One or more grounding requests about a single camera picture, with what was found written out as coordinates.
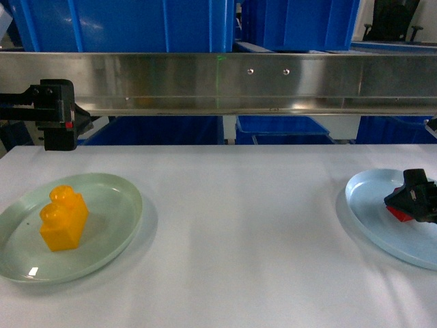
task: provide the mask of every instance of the metal frame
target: metal frame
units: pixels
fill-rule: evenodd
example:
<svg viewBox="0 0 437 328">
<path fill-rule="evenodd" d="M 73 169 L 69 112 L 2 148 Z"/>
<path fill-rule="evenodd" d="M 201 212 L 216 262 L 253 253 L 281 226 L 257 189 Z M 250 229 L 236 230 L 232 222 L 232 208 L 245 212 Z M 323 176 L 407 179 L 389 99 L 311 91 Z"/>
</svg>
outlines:
<svg viewBox="0 0 437 328">
<path fill-rule="evenodd" d="M 437 55 L 0 53 L 0 93 L 68 79 L 92 115 L 434 115 Z"/>
</svg>

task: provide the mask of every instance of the plate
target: plate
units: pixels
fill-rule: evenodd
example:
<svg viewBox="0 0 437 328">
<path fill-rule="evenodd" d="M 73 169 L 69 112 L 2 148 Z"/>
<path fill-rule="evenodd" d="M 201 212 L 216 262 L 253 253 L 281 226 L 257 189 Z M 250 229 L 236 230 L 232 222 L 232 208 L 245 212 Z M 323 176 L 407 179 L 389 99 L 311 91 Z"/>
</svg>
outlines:
<svg viewBox="0 0 437 328">
<path fill-rule="evenodd" d="M 346 185 L 352 220 L 365 236 L 396 258 L 437 270 L 437 224 L 400 222 L 386 209 L 384 197 L 403 184 L 403 172 L 394 169 L 373 169 L 352 177 Z"/>
<path fill-rule="evenodd" d="M 89 215 L 76 249 L 51 252 L 40 235 L 41 209 L 58 185 L 81 193 Z M 16 282 L 55 284 L 83 277 L 120 254 L 139 229 L 142 199 L 112 174 L 80 174 L 37 188 L 0 215 L 0 275 Z"/>
</svg>

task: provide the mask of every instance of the black clamp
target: black clamp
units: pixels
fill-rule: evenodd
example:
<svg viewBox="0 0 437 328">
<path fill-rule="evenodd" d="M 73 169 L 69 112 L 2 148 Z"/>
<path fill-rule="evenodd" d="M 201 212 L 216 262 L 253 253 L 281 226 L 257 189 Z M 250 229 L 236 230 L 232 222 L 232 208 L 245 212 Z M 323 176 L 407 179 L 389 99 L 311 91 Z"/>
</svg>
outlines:
<svg viewBox="0 0 437 328">
<path fill-rule="evenodd" d="M 22 94 L 0 94 L 0 120 L 36 122 L 45 150 L 74 150 L 77 137 L 93 128 L 90 114 L 74 102 L 73 83 L 61 79 L 41 80 Z"/>
<path fill-rule="evenodd" d="M 437 223 L 437 186 L 423 169 L 404 171 L 404 185 L 384 198 L 390 212 L 400 221 Z"/>
</svg>

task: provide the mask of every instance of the yellow building block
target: yellow building block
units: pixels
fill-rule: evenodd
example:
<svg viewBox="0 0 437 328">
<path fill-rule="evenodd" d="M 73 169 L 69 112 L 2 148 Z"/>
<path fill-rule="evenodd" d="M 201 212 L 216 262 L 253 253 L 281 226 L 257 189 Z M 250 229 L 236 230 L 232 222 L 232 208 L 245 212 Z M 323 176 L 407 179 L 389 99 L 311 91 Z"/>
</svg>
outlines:
<svg viewBox="0 0 437 328">
<path fill-rule="evenodd" d="M 50 192 L 50 199 L 52 202 L 40 212 L 42 238 L 51 251 L 77 248 L 88 218 L 82 195 L 61 185 Z"/>
</svg>

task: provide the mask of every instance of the white table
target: white table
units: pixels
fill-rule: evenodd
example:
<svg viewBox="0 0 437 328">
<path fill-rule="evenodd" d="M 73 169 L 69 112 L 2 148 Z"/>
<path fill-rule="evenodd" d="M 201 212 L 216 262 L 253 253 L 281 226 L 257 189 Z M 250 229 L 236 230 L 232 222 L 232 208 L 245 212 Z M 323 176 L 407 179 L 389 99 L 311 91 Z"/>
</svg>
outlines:
<svg viewBox="0 0 437 328">
<path fill-rule="evenodd" d="M 0 211 L 85 172 L 132 181 L 144 225 L 103 269 L 54 286 L 0 277 L 0 327 L 435 327 L 437 272 L 350 221 L 343 188 L 372 168 L 422 167 L 437 146 L 121 146 L 0 160 Z"/>
</svg>

